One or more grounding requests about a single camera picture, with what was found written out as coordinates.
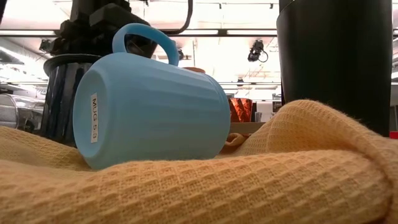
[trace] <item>waffle knit towel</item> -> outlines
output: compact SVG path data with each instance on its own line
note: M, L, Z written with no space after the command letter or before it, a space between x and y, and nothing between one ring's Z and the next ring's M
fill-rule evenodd
M395 140L313 101L232 154L97 172L72 147L0 128L0 223L396 224L397 184Z

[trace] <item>black cylinder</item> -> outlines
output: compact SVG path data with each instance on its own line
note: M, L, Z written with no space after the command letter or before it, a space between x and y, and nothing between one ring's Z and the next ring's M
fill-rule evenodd
M48 59L44 71L49 85L40 128L40 135L75 147L72 111L75 93L81 78L100 56L65 54Z
M286 102L311 99L389 135L391 0L296 0L277 20Z

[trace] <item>blue mug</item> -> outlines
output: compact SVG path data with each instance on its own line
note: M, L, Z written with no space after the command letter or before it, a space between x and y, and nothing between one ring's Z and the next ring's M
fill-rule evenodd
M127 53L127 34L157 42L169 64ZM113 52L85 73L73 105L76 146L89 166L211 159L221 151L229 132L229 104L216 80L178 68L175 43L147 25L122 27Z

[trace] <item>mug handle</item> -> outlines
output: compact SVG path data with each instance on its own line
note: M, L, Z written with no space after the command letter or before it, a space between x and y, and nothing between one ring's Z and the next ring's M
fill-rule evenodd
M128 34L140 35L154 42L158 43L166 52L169 64L178 66L180 56L175 47L175 42L167 37L163 32L144 24L127 24L120 28L114 35L112 41L113 52L127 53L126 46L124 45L124 36Z

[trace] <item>white label sticker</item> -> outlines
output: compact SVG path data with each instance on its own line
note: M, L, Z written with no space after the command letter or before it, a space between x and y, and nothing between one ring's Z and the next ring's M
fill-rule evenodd
M98 100L97 93L91 96L91 143L98 141Z

